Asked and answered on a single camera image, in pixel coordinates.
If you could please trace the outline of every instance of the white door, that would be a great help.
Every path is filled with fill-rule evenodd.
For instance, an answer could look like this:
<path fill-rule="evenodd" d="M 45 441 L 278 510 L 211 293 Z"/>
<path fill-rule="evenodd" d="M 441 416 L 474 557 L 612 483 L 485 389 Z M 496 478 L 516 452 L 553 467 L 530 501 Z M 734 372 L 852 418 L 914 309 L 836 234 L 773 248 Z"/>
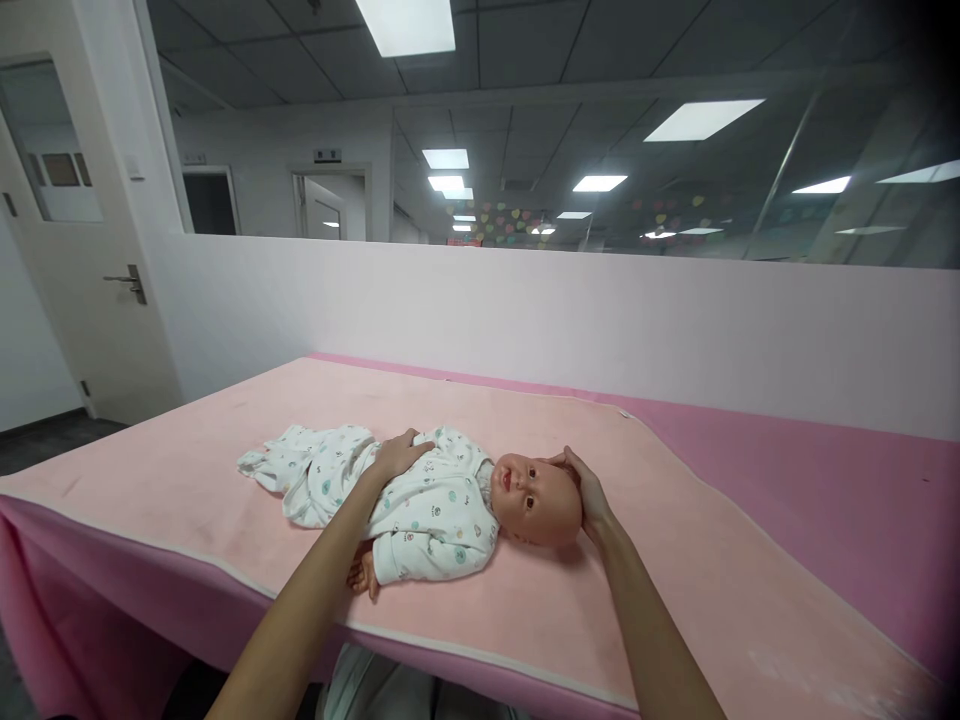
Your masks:
<path fill-rule="evenodd" d="M 0 212 L 91 411 L 134 423 L 181 395 L 121 168 L 72 3 L 0 2 Z"/>

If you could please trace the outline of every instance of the door handle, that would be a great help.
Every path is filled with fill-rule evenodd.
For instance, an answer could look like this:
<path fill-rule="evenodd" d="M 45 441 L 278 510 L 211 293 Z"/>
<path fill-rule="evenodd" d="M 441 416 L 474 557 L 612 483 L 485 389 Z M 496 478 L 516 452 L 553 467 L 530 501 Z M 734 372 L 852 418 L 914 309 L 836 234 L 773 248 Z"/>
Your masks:
<path fill-rule="evenodd" d="M 140 271 L 136 265 L 127 265 L 127 272 L 130 275 L 104 275 L 103 279 L 111 282 L 130 283 L 130 292 L 137 296 L 137 302 L 141 305 L 147 304 L 147 296 L 143 293 L 143 284 L 140 282 Z"/>

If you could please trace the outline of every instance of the floor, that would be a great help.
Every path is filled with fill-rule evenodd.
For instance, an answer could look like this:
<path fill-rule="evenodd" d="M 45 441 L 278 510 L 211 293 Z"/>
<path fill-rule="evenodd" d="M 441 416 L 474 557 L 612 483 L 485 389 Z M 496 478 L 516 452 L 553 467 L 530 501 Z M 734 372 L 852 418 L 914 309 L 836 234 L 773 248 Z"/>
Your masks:
<path fill-rule="evenodd" d="M 75 411 L 0 434 L 0 476 L 12 475 L 125 426 Z M 39 720 L 0 631 L 0 720 Z"/>

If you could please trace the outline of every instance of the doll face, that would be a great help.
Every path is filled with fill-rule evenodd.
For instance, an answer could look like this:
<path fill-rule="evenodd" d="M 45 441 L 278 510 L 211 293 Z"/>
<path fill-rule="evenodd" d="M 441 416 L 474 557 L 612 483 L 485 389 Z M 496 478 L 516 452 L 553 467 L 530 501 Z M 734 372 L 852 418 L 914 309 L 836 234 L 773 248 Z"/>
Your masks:
<path fill-rule="evenodd" d="M 501 527 L 521 542 L 560 547 L 580 531 L 580 491 L 553 465 L 504 455 L 490 478 L 490 500 Z"/>

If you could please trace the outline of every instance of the white patterned onesie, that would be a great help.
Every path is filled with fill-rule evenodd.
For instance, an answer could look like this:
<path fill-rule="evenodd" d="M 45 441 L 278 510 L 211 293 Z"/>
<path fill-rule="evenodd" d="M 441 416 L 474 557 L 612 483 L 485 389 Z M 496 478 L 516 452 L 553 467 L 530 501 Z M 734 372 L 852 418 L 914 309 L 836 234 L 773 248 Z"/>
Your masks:
<path fill-rule="evenodd" d="M 448 580 L 481 570 L 497 542 L 490 511 L 493 462 L 475 442 L 451 427 L 420 434 L 413 444 L 437 447 L 380 493 L 366 538 L 373 543 L 377 581 Z M 308 430 L 291 425 L 266 453 L 237 461 L 240 472 L 270 492 L 282 492 L 283 514 L 297 525 L 326 527 L 373 464 L 380 443 L 357 425 Z"/>

